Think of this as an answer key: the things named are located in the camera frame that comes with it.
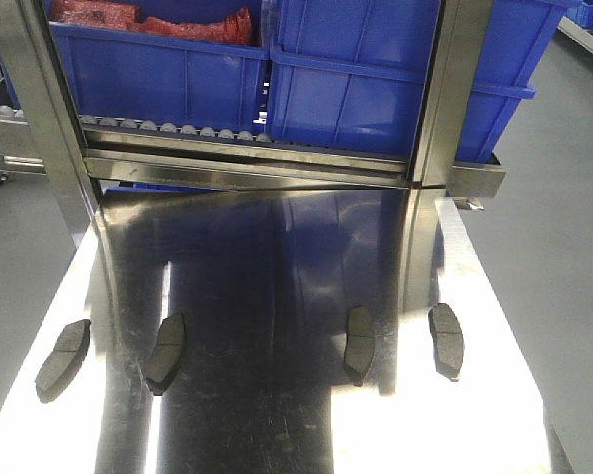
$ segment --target metal frame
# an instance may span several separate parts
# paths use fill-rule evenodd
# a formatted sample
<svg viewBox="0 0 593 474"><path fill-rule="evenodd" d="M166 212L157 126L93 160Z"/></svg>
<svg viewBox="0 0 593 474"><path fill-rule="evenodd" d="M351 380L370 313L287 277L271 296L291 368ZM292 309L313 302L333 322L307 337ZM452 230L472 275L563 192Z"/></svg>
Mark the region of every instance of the metal frame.
<svg viewBox="0 0 593 474"><path fill-rule="evenodd" d="M432 187L448 182L493 6L493 0L442 2L441 28L411 162L414 183Z"/></svg>
<svg viewBox="0 0 593 474"><path fill-rule="evenodd" d="M0 163L48 174L76 242L97 206L95 179L226 190L445 187L492 7L493 0L442 0L416 149L399 163L311 147L82 129L42 1L0 0L0 50L27 118L0 117Z"/></svg>
<svg viewBox="0 0 593 474"><path fill-rule="evenodd" d="M42 1L0 0L0 54L68 230L78 243L97 209L98 184L83 164L85 139Z"/></svg>
<svg viewBox="0 0 593 474"><path fill-rule="evenodd" d="M593 54L593 35L575 22L563 17L558 27L561 32Z"/></svg>

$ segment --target red item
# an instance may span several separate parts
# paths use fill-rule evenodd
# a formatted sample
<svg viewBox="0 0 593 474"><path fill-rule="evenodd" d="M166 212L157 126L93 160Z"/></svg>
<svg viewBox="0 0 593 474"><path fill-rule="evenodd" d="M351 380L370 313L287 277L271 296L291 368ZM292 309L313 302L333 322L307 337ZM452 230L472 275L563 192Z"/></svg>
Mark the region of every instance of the red item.
<svg viewBox="0 0 593 474"><path fill-rule="evenodd" d="M139 23L140 7L103 0L52 0L52 17L63 23L166 35L189 40L252 45L253 24L248 7L223 22L170 23L149 17Z"/></svg>
<svg viewBox="0 0 593 474"><path fill-rule="evenodd" d="M228 15L219 23L170 23L156 17L149 17L143 23L146 33L169 35L188 40L224 42L229 44L252 45L253 24L250 10L243 7L234 15Z"/></svg>
<svg viewBox="0 0 593 474"><path fill-rule="evenodd" d="M85 25L87 27L113 28L115 30L130 30L134 32L142 31L141 23L128 22L125 18L108 17L98 10L90 12L65 12L57 20L62 23L71 23L74 25Z"/></svg>
<svg viewBox="0 0 593 474"><path fill-rule="evenodd" d="M106 25L120 22L138 22L140 7L129 3L105 2L100 0L52 0L52 17L59 22L66 13L99 12Z"/></svg>

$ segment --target blue plastic bin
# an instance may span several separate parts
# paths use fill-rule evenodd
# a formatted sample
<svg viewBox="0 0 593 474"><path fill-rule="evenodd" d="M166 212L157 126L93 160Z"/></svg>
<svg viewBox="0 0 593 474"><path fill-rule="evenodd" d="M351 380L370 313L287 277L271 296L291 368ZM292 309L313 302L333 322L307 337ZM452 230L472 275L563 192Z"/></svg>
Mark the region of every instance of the blue plastic bin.
<svg viewBox="0 0 593 474"><path fill-rule="evenodd" d="M50 11L50 0L45 0ZM132 0L149 15L180 22L223 20L248 5L255 28L262 0ZM263 102L268 47L51 22L80 114L254 131Z"/></svg>
<svg viewBox="0 0 593 474"><path fill-rule="evenodd" d="M593 0L583 0L579 6L569 8L566 16L582 28L593 28Z"/></svg>
<svg viewBox="0 0 593 474"><path fill-rule="evenodd" d="M496 0L476 80L526 86L577 0ZM283 0L283 51L423 71L437 0Z"/></svg>
<svg viewBox="0 0 593 474"><path fill-rule="evenodd" d="M271 49L268 123L276 140L408 157L424 74ZM458 159L486 162L521 99L534 89L477 83Z"/></svg>

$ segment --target steel beam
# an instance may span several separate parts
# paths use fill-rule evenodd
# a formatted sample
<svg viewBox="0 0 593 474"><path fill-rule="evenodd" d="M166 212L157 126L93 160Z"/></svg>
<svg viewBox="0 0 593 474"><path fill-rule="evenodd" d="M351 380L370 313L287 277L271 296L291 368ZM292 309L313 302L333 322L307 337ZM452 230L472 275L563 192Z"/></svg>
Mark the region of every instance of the steel beam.
<svg viewBox="0 0 593 474"><path fill-rule="evenodd" d="M409 178L425 187L448 182L493 0L443 0Z"/></svg>
<svg viewBox="0 0 593 474"><path fill-rule="evenodd" d="M85 139L41 0L0 0L0 57L75 243L97 207Z"/></svg>

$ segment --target metal shelf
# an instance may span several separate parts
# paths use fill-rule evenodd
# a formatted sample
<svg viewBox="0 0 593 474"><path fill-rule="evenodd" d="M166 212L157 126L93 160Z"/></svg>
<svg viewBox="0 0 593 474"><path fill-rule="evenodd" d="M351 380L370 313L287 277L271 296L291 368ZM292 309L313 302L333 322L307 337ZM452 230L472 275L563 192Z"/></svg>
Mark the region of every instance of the metal shelf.
<svg viewBox="0 0 593 474"><path fill-rule="evenodd" d="M573 39L584 49L593 54L593 35L588 30L583 29L575 22L572 22L568 18L562 18L560 26L558 27L561 32Z"/></svg>

